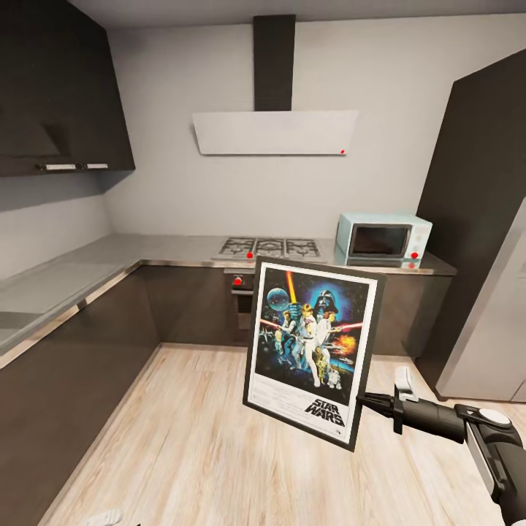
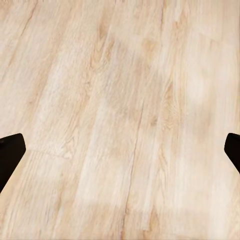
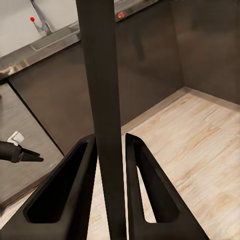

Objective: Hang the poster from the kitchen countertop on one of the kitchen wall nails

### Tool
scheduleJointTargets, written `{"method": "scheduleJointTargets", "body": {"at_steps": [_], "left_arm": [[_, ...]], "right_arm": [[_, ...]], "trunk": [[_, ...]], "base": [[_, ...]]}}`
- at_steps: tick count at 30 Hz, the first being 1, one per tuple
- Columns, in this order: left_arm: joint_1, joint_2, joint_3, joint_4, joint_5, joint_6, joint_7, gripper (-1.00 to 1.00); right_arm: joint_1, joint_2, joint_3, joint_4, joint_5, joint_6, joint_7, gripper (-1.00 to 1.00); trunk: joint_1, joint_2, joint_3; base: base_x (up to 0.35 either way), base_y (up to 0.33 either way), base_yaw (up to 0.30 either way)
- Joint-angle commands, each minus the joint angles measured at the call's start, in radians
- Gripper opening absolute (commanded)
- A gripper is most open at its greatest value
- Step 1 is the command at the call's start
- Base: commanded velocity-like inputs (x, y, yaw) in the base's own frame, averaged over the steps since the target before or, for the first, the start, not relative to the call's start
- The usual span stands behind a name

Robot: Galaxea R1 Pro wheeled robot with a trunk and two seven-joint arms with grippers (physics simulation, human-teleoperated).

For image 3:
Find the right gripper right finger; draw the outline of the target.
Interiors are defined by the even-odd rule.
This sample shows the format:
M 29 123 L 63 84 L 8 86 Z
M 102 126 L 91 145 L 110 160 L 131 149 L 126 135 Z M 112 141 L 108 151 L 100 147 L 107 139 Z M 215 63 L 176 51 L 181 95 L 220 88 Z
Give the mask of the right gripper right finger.
M 129 240 L 210 240 L 145 142 L 125 134 Z M 156 223 L 145 220 L 139 168 Z

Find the poster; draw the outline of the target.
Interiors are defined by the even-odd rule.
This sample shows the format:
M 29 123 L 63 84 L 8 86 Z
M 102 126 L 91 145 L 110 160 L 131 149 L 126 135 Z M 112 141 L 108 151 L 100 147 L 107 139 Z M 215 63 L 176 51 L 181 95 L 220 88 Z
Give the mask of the poster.
M 76 0 L 110 240 L 127 240 L 114 0 Z

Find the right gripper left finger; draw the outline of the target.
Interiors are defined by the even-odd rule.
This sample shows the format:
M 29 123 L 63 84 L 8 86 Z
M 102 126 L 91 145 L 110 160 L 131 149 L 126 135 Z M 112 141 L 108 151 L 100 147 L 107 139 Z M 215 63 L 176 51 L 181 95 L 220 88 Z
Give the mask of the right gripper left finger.
M 87 240 L 98 149 L 80 139 L 0 229 L 0 240 Z

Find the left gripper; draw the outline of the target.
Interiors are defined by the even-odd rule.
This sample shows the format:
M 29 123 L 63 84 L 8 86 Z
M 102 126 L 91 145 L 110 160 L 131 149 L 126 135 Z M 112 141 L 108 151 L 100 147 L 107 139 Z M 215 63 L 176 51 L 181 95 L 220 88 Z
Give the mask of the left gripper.
M 9 143 L 6 141 L 0 140 L 0 160 L 11 161 L 12 163 L 22 162 L 43 162 L 43 158 L 40 157 L 40 153 L 28 150 Z

